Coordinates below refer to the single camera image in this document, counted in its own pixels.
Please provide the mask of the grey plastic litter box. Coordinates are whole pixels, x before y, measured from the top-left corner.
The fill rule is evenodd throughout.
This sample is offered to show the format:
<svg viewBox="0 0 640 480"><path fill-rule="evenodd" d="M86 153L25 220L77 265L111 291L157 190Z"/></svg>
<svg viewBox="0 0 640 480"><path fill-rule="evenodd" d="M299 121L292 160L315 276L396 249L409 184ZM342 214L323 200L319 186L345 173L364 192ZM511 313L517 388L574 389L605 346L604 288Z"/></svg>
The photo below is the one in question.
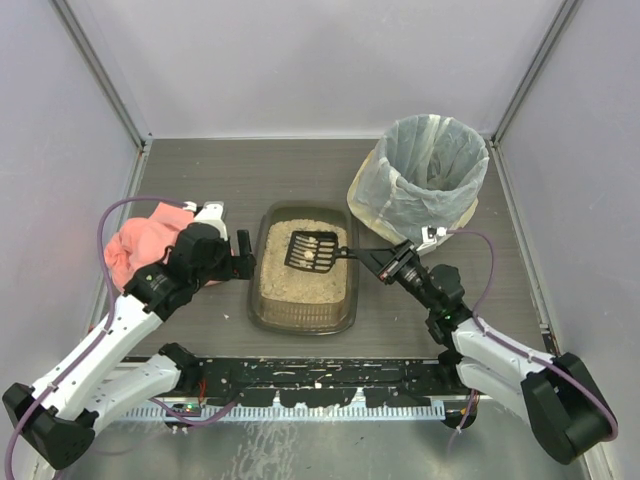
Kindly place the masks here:
<svg viewBox="0 0 640 480"><path fill-rule="evenodd" d="M348 279L345 298L337 303L305 304L269 300L260 292L260 273L268 230L280 221L310 219L336 225L346 231L344 245L359 245L358 229L349 210L342 205L309 200L279 201L273 204L261 221L256 276L248 297L248 314L251 321L267 330L298 335L329 335L342 332L354 323L358 302L359 267L348 260Z"/></svg>

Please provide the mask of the black slotted litter scoop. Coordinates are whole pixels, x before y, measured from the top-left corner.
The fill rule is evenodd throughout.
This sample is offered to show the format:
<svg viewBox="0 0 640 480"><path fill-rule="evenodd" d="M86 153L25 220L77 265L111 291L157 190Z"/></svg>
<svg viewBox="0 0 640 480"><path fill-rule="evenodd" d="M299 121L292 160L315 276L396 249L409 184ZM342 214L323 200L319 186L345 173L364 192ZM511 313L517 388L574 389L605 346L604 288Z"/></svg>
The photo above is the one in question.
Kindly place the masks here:
<svg viewBox="0 0 640 480"><path fill-rule="evenodd" d="M315 259L306 260L303 257L305 250L314 250ZM339 244L336 232L295 230L290 236L284 265L303 272L326 274L337 260L356 259L354 250Z"/></svg>

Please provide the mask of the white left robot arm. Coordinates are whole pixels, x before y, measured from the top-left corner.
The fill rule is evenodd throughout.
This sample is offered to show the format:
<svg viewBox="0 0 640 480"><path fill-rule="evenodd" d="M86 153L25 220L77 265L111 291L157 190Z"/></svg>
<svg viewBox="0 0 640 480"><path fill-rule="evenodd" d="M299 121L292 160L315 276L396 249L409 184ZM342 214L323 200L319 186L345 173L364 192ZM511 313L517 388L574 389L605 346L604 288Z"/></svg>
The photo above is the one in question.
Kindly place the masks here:
<svg viewBox="0 0 640 480"><path fill-rule="evenodd" d="M199 360L177 343L164 345L145 364L103 381L130 350L188 304L210 281L250 280L256 259L250 234L232 246L201 222L182 230L165 259L139 268L109 314L47 375L32 385L14 383L2 402L16 434L55 470L81 458L99 432L135 405L203 381Z"/></svg>

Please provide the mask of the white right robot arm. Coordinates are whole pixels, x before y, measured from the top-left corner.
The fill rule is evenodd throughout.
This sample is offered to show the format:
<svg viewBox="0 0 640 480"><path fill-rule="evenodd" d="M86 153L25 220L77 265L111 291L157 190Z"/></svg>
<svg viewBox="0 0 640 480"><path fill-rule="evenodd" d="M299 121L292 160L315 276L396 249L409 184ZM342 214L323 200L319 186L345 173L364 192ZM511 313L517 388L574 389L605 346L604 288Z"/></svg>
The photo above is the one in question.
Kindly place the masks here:
<svg viewBox="0 0 640 480"><path fill-rule="evenodd" d="M519 416L551 458L567 465L616 439L617 419L584 362L571 353L531 349L488 325L465 304L457 268L423 266L409 241L355 256L381 282L399 283L427 309L429 333L452 355L460 383Z"/></svg>

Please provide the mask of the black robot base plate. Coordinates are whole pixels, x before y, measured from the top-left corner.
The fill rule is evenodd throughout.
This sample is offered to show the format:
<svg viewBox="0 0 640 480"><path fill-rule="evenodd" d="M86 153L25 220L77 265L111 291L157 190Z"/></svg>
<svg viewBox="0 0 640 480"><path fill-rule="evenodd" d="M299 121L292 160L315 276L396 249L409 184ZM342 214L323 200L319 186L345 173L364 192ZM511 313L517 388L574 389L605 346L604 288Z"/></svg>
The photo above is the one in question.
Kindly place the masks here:
<svg viewBox="0 0 640 480"><path fill-rule="evenodd" d="M433 397L460 396L463 386L451 365L423 359L200 358L196 378L166 391L207 405L233 400L241 406L344 407L358 392L365 406L429 406Z"/></svg>

